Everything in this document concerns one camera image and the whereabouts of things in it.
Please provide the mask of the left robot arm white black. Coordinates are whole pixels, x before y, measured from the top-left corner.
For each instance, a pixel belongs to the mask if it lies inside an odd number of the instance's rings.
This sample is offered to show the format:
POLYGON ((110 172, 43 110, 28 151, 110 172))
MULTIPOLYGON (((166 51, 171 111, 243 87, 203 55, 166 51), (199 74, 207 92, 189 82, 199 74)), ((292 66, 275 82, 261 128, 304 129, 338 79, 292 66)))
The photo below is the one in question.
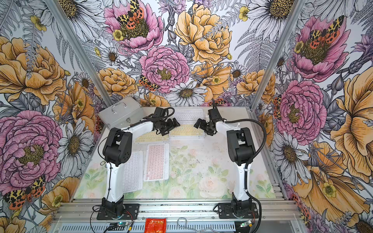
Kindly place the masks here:
POLYGON ((168 135, 171 130, 180 126, 180 123, 173 117, 174 113, 173 107, 156 107, 152 114, 145 116, 142 120, 124 129, 112 128, 110 130, 101 154, 108 169, 107 190, 100 207, 105 216, 119 219, 125 212, 122 180, 124 164, 132 155, 133 141, 152 131, 158 135, 168 135))

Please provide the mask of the yellow keyboard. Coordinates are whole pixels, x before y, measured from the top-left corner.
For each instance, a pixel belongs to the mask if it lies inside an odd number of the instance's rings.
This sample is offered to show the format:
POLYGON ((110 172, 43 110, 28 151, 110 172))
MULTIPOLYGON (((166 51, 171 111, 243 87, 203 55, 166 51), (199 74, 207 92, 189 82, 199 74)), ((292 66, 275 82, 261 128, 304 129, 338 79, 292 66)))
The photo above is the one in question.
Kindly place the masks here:
POLYGON ((201 129, 196 129, 193 125, 181 125, 170 132, 170 140, 197 140, 204 139, 205 132, 201 129))
POLYGON ((157 135, 156 132, 149 132, 135 140, 135 144, 166 143, 170 140, 169 135, 157 135))

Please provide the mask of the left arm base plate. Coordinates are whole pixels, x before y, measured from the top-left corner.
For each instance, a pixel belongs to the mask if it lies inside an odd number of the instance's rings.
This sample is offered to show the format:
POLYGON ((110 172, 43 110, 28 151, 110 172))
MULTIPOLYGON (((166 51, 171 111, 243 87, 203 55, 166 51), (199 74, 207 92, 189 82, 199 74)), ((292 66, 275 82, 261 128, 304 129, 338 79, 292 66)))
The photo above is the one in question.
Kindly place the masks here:
POLYGON ((101 206, 97 220, 136 220, 139 214, 139 204, 106 204, 101 206))

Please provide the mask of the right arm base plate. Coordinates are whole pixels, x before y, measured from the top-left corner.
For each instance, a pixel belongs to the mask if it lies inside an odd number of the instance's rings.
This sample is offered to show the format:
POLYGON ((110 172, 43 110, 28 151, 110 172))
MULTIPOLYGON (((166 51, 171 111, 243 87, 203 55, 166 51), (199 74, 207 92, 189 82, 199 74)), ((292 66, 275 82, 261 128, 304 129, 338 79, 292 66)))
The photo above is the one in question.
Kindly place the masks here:
POLYGON ((258 219, 259 212, 256 203, 251 207, 234 209, 231 203, 219 203, 217 209, 220 219, 258 219))

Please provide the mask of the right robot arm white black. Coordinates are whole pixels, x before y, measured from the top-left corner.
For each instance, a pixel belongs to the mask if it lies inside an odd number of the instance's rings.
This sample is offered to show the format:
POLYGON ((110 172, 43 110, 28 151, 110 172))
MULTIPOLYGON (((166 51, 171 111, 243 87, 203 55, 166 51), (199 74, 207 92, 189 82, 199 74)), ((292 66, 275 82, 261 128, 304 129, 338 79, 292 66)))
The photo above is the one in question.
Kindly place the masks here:
POLYGON ((237 180, 231 201, 231 211, 222 210, 226 214, 242 218, 255 209, 253 197, 249 192, 249 166, 256 155, 251 131, 248 127, 240 127, 239 123, 227 123, 217 108, 208 110, 208 120, 198 119, 194 124, 197 129, 213 136, 216 133, 226 136, 227 151, 230 160, 236 164, 237 180))

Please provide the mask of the pink keyboard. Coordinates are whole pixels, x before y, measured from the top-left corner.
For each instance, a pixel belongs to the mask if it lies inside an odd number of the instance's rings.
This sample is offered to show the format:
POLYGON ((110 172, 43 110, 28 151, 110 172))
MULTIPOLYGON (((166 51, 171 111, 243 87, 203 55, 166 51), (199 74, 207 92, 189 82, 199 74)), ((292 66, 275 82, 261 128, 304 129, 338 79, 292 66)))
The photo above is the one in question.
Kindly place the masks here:
POLYGON ((170 145, 149 144, 146 150, 143 179, 145 182, 165 181, 170 172, 170 145))

